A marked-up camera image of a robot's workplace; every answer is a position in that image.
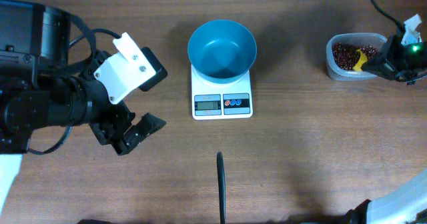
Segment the yellow plastic scoop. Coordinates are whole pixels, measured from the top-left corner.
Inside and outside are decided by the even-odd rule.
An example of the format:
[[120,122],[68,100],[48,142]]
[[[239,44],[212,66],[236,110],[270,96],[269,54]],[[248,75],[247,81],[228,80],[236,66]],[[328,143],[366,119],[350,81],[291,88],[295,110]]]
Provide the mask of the yellow plastic scoop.
[[360,54],[360,57],[359,57],[359,60],[357,61],[357,63],[354,65],[353,70],[357,71],[357,72],[362,72],[362,66],[363,66],[363,64],[365,64],[365,62],[368,61],[368,58],[362,52],[361,49],[357,49],[356,52]]

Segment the white digital kitchen scale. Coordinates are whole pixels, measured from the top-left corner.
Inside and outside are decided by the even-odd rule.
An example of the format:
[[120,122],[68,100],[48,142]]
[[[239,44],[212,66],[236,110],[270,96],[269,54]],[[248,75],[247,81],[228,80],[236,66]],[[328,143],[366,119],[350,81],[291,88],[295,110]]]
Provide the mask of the white digital kitchen scale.
[[191,114],[195,120],[244,119],[253,115],[250,72],[225,84],[204,79],[191,67]]

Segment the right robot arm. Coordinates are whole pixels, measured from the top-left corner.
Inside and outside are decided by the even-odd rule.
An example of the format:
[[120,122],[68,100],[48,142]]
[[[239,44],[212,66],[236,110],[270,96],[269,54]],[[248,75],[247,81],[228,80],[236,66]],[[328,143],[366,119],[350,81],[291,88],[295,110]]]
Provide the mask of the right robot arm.
[[[426,42],[405,42],[397,35],[361,66],[361,70],[407,85],[426,78]],[[349,210],[340,223],[425,223],[426,171],[397,190],[374,200],[365,200]]]

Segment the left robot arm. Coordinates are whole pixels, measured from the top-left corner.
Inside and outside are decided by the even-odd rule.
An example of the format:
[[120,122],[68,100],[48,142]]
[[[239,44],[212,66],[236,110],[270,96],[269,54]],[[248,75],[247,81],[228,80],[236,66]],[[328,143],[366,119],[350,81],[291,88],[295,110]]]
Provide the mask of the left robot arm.
[[74,127],[88,125],[118,155],[165,126],[150,113],[135,120],[124,99],[148,91],[167,71],[148,47],[107,30],[115,54],[97,48],[98,29],[62,9],[1,0],[1,200],[19,173],[33,132],[62,127],[57,150]]

